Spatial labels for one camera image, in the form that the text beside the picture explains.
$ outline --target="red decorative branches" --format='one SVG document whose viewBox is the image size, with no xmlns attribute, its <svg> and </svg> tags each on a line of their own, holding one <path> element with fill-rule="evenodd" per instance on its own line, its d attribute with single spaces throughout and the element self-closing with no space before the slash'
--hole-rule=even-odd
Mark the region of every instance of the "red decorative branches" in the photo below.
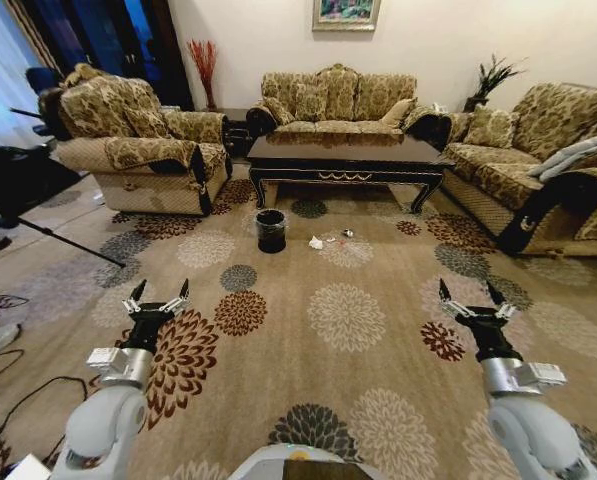
<svg viewBox="0 0 597 480">
<path fill-rule="evenodd" d="M 187 47 L 189 48 L 191 58 L 194 59 L 196 68 L 198 68 L 200 81 L 207 94 L 207 108 L 215 110 L 216 102 L 214 102 L 213 90 L 211 88 L 211 77 L 214 75 L 216 56 L 218 54 L 216 44 L 211 41 L 202 42 L 192 40 L 191 42 L 187 42 Z"/>
</svg>

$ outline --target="floor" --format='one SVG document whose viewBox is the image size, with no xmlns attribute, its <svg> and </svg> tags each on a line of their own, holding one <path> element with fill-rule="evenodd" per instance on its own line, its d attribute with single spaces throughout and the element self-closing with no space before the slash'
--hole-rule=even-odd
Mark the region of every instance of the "floor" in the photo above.
<svg viewBox="0 0 597 480">
<path fill-rule="evenodd" d="M 413 216 L 413 189 L 282 186 L 287 248 L 268 255 L 244 165 L 205 219 L 116 214 L 93 202 L 96 188 L 89 176 L 28 217 L 125 269 L 25 227 L 0 254 L 0 324 L 23 325 L 10 347 L 22 357 L 0 373 L 0 422 L 57 375 L 95 391 L 84 361 L 127 335 L 120 300 L 142 278 L 152 300 L 189 278 L 189 309 L 161 331 L 129 478 L 224 479 L 276 442 L 391 479 L 518 478 L 485 424 L 474 342 L 438 304 L 441 277 L 471 305 L 490 303 L 489 279 L 521 310 L 506 328 L 517 350 L 568 376 L 546 401 L 597 464 L 596 259 L 510 258 L 440 192 Z M 312 235 L 323 250 L 308 246 Z M 1 356 L 0 370 L 18 355 Z M 48 456 L 82 398 L 59 381 L 26 401 L 4 430 L 0 465 Z"/>
</svg>

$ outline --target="framed painting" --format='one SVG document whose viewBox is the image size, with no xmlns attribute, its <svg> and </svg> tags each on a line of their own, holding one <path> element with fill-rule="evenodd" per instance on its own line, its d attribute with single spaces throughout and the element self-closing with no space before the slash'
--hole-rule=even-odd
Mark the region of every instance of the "framed painting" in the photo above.
<svg viewBox="0 0 597 480">
<path fill-rule="evenodd" d="M 312 30 L 376 29 L 380 0 L 314 0 Z"/>
</svg>

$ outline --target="tripod leg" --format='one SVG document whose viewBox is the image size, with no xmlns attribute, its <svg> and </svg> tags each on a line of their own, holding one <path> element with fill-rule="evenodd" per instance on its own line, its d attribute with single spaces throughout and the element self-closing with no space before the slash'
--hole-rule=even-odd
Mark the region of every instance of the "tripod leg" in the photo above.
<svg viewBox="0 0 597 480">
<path fill-rule="evenodd" d="M 20 221 L 20 223 L 22 223 L 26 227 L 29 227 L 29 228 L 31 228 L 33 230 L 37 230 L 40 233 L 44 233 L 45 235 L 53 237 L 56 240 L 60 240 L 61 242 L 64 242 L 64 243 L 66 243 L 68 245 L 71 245 L 72 247 L 79 248 L 80 250 L 83 250 L 83 251 L 85 251 L 87 253 L 91 253 L 92 255 L 95 255 L 98 258 L 102 258 L 103 260 L 106 260 L 108 262 L 114 263 L 114 264 L 118 265 L 120 268 L 125 268 L 125 264 L 124 263 L 119 262 L 118 260 L 114 260 L 113 258 L 107 257 L 106 255 L 103 255 L 102 253 L 99 253 L 99 252 L 96 252 L 94 250 L 91 250 L 91 249 L 89 249 L 89 248 L 87 248 L 87 247 L 85 247 L 83 245 L 80 245 L 80 244 L 78 244 L 76 242 L 72 242 L 68 238 L 61 237 L 60 235 L 54 233 L 49 228 L 41 227 L 39 225 L 36 225 L 35 223 L 28 222 L 24 218 L 20 218 L 20 217 L 18 217 L 18 221 Z"/>
</svg>

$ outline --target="floral upholstered sofa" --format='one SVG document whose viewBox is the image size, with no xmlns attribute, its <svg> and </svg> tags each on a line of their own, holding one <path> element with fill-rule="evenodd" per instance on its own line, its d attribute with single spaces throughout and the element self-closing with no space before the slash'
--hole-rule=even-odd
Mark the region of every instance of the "floral upholstered sofa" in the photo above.
<svg viewBox="0 0 597 480">
<path fill-rule="evenodd" d="M 163 109 L 151 86 L 104 72 L 41 95 L 40 112 L 70 168 L 90 171 L 107 206 L 208 215 L 231 175 L 224 115 Z"/>
<path fill-rule="evenodd" d="M 511 114 L 514 131 L 499 132 L 511 135 L 509 148 L 466 143 L 475 115 L 449 114 L 443 155 L 455 169 L 445 173 L 444 190 L 509 253 L 597 255 L 597 153 L 544 183 L 532 176 L 561 149 L 597 138 L 597 89 L 531 88 Z"/>
<path fill-rule="evenodd" d="M 412 75 L 360 74 L 341 64 L 316 74 L 266 73 L 262 79 L 263 99 L 249 110 L 247 120 L 256 136 L 273 133 L 271 138 L 290 134 L 300 140 L 318 138 L 318 134 L 347 134 L 349 137 L 383 136 L 402 140 L 403 133 L 414 124 L 428 121 L 437 128 L 438 119 L 446 121 L 446 135 L 450 128 L 448 119 L 431 108 L 416 104 L 416 83 Z M 309 96 L 300 96 L 302 85 L 324 88 L 322 109 L 310 121 L 300 120 L 304 104 L 313 101 Z M 270 98 L 280 102 L 284 115 L 272 112 L 268 107 Z M 391 125 L 381 121 L 392 107 L 406 99 L 413 101 L 402 119 Z"/>
</svg>

